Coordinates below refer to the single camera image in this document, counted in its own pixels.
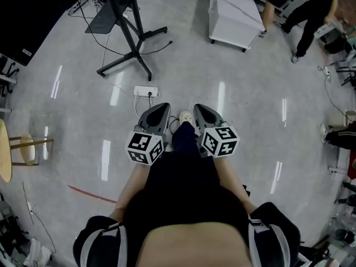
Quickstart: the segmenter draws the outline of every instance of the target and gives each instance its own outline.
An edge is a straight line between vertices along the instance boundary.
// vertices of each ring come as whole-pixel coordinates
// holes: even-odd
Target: stool leg
[[[20,147],[27,147],[27,146],[32,146],[32,145],[40,145],[40,144],[45,144],[46,142],[53,142],[53,139],[39,140],[39,141],[27,142],[25,144],[12,145],[12,146],[10,146],[10,148],[11,149],[19,149]]]
[[[13,140],[20,140],[20,139],[21,139],[20,136],[9,137],[9,140],[10,140],[10,141],[13,141]]]
[[[38,166],[38,163],[34,163],[32,165],[27,165],[26,163],[21,163],[21,162],[13,162],[12,166]]]

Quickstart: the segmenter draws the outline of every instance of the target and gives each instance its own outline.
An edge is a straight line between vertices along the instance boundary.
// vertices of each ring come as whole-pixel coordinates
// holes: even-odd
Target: white cube
[[[240,137],[233,126],[206,128],[201,145],[209,155],[223,157],[234,154]]]
[[[131,161],[151,166],[163,152],[161,136],[130,131],[125,150]]]

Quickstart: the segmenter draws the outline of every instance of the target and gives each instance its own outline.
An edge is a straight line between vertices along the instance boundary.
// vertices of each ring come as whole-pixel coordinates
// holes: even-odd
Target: electrical outlet
[[[28,201],[27,202],[27,206],[28,206],[28,210],[29,210],[29,212],[31,213],[31,215],[34,215],[35,214],[35,205],[32,203],[32,202],[30,202],[30,201]]]
[[[149,87],[149,86],[135,86],[133,90],[133,94],[137,97],[148,97],[149,92],[152,93],[151,98],[156,98],[158,96],[158,88],[157,87]]]

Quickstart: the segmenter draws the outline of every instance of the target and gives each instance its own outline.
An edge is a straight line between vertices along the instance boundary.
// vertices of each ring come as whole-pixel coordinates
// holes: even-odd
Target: wooden stool
[[[10,141],[20,140],[17,145],[11,145]],[[5,182],[9,182],[12,177],[12,166],[38,166],[34,163],[36,159],[35,145],[53,142],[53,139],[33,141],[29,133],[24,133],[18,137],[8,137],[5,123],[0,120],[0,175]],[[11,150],[20,149],[24,163],[12,162]]]

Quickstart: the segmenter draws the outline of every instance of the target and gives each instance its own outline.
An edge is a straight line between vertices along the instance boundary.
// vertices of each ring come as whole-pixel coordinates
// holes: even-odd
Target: metal frame
[[[123,63],[127,60],[136,58],[141,63],[141,65],[143,66],[143,68],[145,69],[147,74],[149,75],[148,80],[151,81],[152,80],[152,72],[147,67],[146,63],[144,62],[144,60],[142,59],[142,57],[140,55],[140,48],[141,48],[143,41],[146,40],[147,38],[153,37],[159,33],[167,33],[167,27],[157,29],[153,32],[149,31],[149,32],[144,33],[144,30],[142,28],[139,8],[137,6],[137,0],[130,0],[132,13],[133,13],[133,17],[135,19],[137,28],[135,28],[130,21],[128,21],[127,19],[125,19],[123,17],[123,10],[125,10],[125,9],[121,9],[119,0],[108,0],[108,1],[110,2],[110,5],[111,5],[111,8],[115,14],[115,17],[117,18],[117,23],[121,27],[122,32],[126,38],[126,41],[127,41],[128,45],[130,46],[131,52],[125,54],[123,57],[119,58],[118,60],[113,61],[113,62],[109,63],[108,65],[98,69],[96,72],[99,75],[101,75],[102,77],[105,77],[106,76],[104,74],[105,71],[107,71],[110,68],[113,68],[114,66],[117,66],[120,63]],[[139,42],[137,44],[134,43],[134,40],[132,39],[130,30],[128,29],[127,25],[130,28],[132,28],[134,33],[137,34],[137,36],[139,37]]]

